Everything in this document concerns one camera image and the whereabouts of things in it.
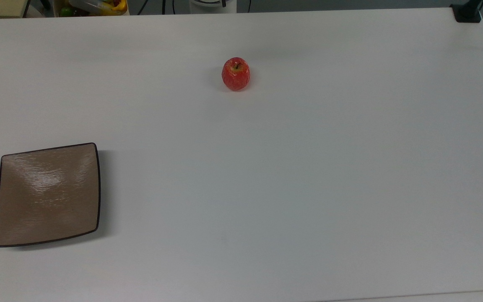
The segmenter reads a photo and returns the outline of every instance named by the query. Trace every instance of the ceramic plate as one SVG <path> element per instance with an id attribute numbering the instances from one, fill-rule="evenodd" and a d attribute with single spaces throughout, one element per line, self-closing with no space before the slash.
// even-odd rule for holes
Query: ceramic plate
<path id="1" fill-rule="evenodd" d="M 94 143 L 1 157 L 0 247 L 92 233 L 100 218 L 100 163 Z"/>

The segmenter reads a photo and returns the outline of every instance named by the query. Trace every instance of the cable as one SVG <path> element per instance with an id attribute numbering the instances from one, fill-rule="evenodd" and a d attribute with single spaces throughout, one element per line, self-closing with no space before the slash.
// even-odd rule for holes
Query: cable
<path id="1" fill-rule="evenodd" d="M 140 9 L 140 10 L 139 10 L 139 12 L 138 12 L 138 15 L 140 15 L 140 13 L 143 11 L 143 8 L 144 8 L 144 6 L 146 5 L 146 2 L 148 2 L 148 0 L 144 0 L 144 3 L 143 3 L 143 5 L 142 5 L 141 9 Z"/>

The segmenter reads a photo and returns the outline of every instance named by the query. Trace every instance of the white device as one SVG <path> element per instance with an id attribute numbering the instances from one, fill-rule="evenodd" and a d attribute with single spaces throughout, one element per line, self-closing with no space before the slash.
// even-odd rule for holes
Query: white device
<path id="1" fill-rule="evenodd" d="M 236 13 L 236 0 L 190 0 L 190 13 Z"/>

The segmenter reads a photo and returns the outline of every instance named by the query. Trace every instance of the apple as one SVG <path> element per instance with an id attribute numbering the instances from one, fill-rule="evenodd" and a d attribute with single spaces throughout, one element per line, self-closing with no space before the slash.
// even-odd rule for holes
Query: apple
<path id="1" fill-rule="evenodd" d="M 238 91 L 249 84 L 251 78 L 249 64 L 241 57 L 234 57 L 223 65 L 221 77 L 230 90 Z"/>

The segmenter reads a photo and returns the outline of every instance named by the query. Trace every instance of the square plate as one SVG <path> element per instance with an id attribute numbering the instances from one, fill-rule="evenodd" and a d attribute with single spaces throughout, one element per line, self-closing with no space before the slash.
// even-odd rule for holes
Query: square plate
<path id="1" fill-rule="evenodd" d="M 85 235 L 96 231 L 99 220 L 96 144 L 1 157 L 0 247 Z"/>

